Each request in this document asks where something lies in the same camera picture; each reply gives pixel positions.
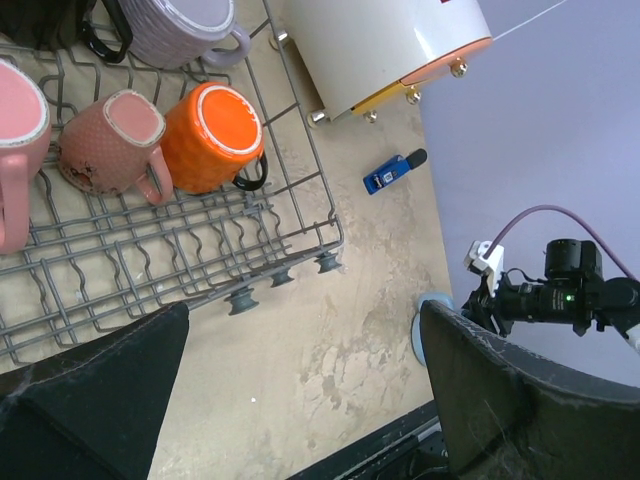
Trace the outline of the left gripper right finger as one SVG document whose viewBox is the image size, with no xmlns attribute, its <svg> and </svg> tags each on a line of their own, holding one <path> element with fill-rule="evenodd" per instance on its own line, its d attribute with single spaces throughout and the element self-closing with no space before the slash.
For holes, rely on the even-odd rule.
<svg viewBox="0 0 640 480">
<path fill-rule="evenodd" d="M 425 303 L 427 369 L 459 479 L 636 479 L 639 390 Z"/>
</svg>

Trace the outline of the orange mug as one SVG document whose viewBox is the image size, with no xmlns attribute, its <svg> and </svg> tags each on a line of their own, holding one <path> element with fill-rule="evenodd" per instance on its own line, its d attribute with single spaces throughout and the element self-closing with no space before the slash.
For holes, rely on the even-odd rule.
<svg viewBox="0 0 640 480">
<path fill-rule="evenodd" d="M 266 183 L 261 120 L 233 87 L 202 83 L 166 113 L 165 121 L 161 149 L 178 189 L 200 195 L 230 182 L 252 192 Z"/>
</svg>

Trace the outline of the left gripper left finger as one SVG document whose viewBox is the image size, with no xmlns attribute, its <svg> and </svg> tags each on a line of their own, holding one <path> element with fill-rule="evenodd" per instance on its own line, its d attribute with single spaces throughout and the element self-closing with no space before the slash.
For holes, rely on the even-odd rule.
<svg viewBox="0 0 640 480">
<path fill-rule="evenodd" d="M 188 332 L 175 302 L 2 374 L 2 478 L 147 478 Z"/>
</svg>

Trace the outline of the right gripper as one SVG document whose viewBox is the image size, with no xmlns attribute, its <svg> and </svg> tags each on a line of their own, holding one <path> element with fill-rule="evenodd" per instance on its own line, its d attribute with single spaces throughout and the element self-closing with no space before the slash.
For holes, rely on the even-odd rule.
<svg viewBox="0 0 640 480">
<path fill-rule="evenodd" d="M 485 284 L 474 290 L 463 315 L 484 329 L 506 337 L 516 322 L 570 325 L 579 336 L 591 327 L 600 307 L 599 292 L 584 282 L 545 281 L 514 285 L 507 276 L 490 293 Z"/>
</svg>

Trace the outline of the white mug black handle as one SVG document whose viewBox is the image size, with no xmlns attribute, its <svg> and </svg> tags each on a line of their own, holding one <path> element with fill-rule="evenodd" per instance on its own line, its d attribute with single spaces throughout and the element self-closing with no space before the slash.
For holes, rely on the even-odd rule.
<svg viewBox="0 0 640 480">
<path fill-rule="evenodd" d="M 107 63 L 124 60 L 133 33 L 118 1 L 102 1 L 121 40 L 119 50 L 97 35 L 89 16 L 97 2 L 90 0 L 8 0 L 1 2 L 1 33 L 15 44 L 39 51 L 57 51 L 83 43 Z"/>
</svg>

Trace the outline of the lavender mug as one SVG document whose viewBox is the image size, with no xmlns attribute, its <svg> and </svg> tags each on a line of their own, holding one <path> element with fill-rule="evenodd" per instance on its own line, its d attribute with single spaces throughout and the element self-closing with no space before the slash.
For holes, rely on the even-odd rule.
<svg viewBox="0 0 640 480">
<path fill-rule="evenodd" d="M 232 0 L 128 0 L 120 3 L 133 33 L 130 52 L 159 69 L 198 58 L 226 68 L 244 60 L 250 35 L 236 21 Z"/>
</svg>

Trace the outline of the salmon pink mug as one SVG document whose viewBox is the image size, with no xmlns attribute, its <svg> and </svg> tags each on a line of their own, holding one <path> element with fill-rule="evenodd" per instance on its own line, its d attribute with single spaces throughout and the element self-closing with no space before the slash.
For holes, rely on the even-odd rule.
<svg viewBox="0 0 640 480">
<path fill-rule="evenodd" d="M 58 168 L 77 189 L 118 195 L 139 189 L 152 205 L 173 194 L 160 141 L 166 122 L 140 93 L 124 89 L 92 104 L 64 127 L 58 139 Z"/>
</svg>

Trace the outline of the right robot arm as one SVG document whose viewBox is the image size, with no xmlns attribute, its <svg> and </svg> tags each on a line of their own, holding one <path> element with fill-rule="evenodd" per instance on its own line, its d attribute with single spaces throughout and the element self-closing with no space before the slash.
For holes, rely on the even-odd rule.
<svg viewBox="0 0 640 480">
<path fill-rule="evenodd" d="M 465 257 L 466 268 L 480 277 L 462 307 L 471 321 L 502 337 L 516 322 L 566 324 L 579 336 L 591 326 L 599 331 L 611 327 L 633 350 L 639 349 L 639 282 L 604 279 L 594 242 L 549 242 L 545 277 L 525 276 L 520 284 L 510 280 L 504 255 L 503 246 L 476 241 Z"/>
</svg>

